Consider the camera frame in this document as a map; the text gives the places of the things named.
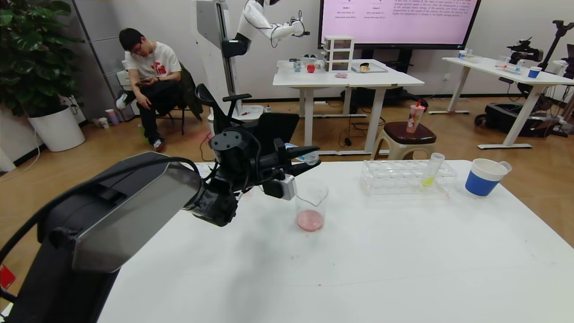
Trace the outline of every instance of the sneaker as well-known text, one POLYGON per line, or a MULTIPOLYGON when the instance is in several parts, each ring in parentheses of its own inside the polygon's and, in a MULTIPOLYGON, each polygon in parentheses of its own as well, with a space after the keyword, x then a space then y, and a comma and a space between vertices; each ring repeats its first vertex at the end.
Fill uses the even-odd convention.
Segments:
POLYGON ((152 146, 153 150, 156 152, 163 152, 165 150, 165 142, 161 141, 161 139, 156 139, 152 146))
POLYGON ((118 99, 115 101, 115 106, 118 110, 123 110, 126 105, 130 104, 135 100, 135 94, 132 91, 120 90, 118 93, 118 99))

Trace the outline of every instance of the television screen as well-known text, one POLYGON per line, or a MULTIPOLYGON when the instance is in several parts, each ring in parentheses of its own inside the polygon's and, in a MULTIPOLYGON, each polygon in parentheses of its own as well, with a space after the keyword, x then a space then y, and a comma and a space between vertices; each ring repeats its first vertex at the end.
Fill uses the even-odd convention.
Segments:
POLYGON ((463 49, 480 0, 321 0, 324 36, 357 48, 463 49))

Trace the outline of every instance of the smartphone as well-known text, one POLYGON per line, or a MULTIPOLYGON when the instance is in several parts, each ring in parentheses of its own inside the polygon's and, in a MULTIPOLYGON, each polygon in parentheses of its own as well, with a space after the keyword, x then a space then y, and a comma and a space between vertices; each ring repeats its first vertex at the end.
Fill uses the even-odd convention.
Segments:
POLYGON ((151 79, 143 79, 143 80, 139 81, 138 83, 136 83, 135 85, 137 85, 137 86, 142 86, 142 85, 149 84, 149 83, 151 83, 151 82, 152 82, 151 79))

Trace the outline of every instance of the stool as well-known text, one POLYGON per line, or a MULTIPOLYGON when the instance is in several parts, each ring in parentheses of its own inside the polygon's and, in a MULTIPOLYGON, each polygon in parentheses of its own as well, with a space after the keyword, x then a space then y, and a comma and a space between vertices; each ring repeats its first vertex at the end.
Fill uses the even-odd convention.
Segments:
POLYGON ((375 160, 383 141, 389 144, 389 160, 402 160, 414 151, 425 151, 431 157, 435 152, 436 135, 427 127, 419 124, 415 133, 406 131, 406 122, 389 122, 379 134, 371 160, 375 160))

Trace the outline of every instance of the black chair back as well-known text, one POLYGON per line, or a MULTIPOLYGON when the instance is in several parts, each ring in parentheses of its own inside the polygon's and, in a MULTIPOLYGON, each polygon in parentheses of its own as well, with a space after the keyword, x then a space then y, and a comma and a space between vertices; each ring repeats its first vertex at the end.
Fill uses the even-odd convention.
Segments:
POLYGON ((225 129, 231 127, 231 122, 235 122, 237 124, 242 124, 242 121, 235 120, 226 116, 209 89, 205 84, 200 84, 195 88, 195 97, 199 101, 199 103, 203 105, 207 105, 208 107, 212 108, 214 111, 214 131, 215 134, 221 133, 225 129))

